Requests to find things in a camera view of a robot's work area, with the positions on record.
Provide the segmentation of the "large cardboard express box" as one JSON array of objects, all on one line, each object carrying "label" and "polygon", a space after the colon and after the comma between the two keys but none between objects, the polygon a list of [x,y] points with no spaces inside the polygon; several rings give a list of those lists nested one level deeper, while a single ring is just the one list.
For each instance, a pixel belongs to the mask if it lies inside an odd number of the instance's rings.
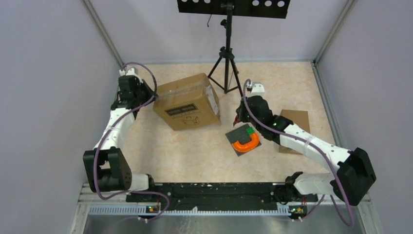
[{"label": "large cardboard express box", "polygon": [[[217,116],[214,114],[205,91],[209,85],[211,83],[205,73],[160,85],[152,109],[174,131],[218,123],[220,111]],[[219,106],[214,88],[213,92]]]}]

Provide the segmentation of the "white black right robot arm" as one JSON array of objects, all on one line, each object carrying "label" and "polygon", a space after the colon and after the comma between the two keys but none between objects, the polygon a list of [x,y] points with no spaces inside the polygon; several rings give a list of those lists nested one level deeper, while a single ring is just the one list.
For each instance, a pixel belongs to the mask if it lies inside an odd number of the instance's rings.
[{"label": "white black right robot arm", "polygon": [[234,123],[251,123],[266,140],[290,148],[313,160],[327,172],[296,172],[286,179],[286,196],[292,201],[304,195],[335,195],[351,206],[357,206],[376,181],[368,153],[338,147],[302,129],[292,120],[275,115],[261,96],[243,97],[236,109]]}]

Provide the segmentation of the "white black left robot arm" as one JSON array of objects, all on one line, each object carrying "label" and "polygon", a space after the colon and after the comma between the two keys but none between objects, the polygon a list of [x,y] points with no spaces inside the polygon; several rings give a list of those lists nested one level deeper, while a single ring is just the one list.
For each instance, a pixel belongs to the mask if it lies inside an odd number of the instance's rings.
[{"label": "white black left robot arm", "polygon": [[110,106],[110,117],[101,139],[84,152],[83,163],[91,191],[137,191],[144,201],[156,196],[148,174],[133,174],[122,152],[129,128],[140,108],[153,102],[154,91],[138,75],[118,79],[119,91]]}]

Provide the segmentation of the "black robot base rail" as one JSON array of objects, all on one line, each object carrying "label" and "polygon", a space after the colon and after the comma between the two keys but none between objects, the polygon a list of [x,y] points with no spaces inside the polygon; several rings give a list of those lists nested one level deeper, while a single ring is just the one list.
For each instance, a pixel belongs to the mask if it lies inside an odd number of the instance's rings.
[{"label": "black robot base rail", "polygon": [[127,202],[150,202],[168,211],[273,211],[290,202],[317,202],[317,195],[300,195],[290,184],[242,183],[154,183],[150,194],[131,194]]}]

